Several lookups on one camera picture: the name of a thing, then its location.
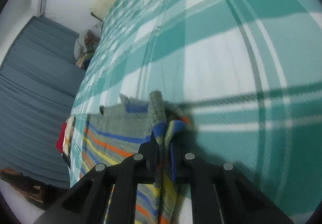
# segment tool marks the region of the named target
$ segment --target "red cloth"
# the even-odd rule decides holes
[[[61,126],[61,131],[58,136],[58,140],[56,142],[56,149],[59,151],[59,153],[62,153],[62,144],[64,143],[66,126],[67,126],[67,122],[63,122]]]

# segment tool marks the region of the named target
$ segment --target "curtain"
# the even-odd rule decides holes
[[[33,18],[0,69],[0,169],[69,187],[68,167],[55,148],[85,71],[75,66],[76,32]]]

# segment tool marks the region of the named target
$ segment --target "bedsheet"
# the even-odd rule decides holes
[[[233,163],[287,215],[312,212],[322,198],[321,45],[318,0],[117,0],[72,109],[71,185],[86,114],[120,93],[159,90],[196,129],[187,149]]]

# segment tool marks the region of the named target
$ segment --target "pile of clothes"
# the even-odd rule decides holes
[[[77,60],[76,66],[78,68],[87,70],[99,41],[100,38],[90,29],[79,35],[74,48],[74,57]]]

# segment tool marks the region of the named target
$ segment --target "silver screw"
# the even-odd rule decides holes
[[[104,170],[104,169],[105,169],[105,165],[104,165],[104,164],[97,164],[97,165],[95,166],[95,169],[96,169],[97,171],[102,171],[102,170]]]
[[[226,162],[226,163],[223,164],[223,168],[225,170],[227,170],[227,171],[230,171],[230,170],[232,170],[234,168],[234,166],[231,163]]]
[[[133,158],[136,160],[136,161],[140,161],[143,159],[143,155],[140,154],[140,153],[137,153],[133,156]]]
[[[187,160],[193,160],[193,159],[195,158],[195,156],[194,156],[194,154],[193,154],[193,153],[187,153],[187,154],[185,155],[185,158],[186,158]]]

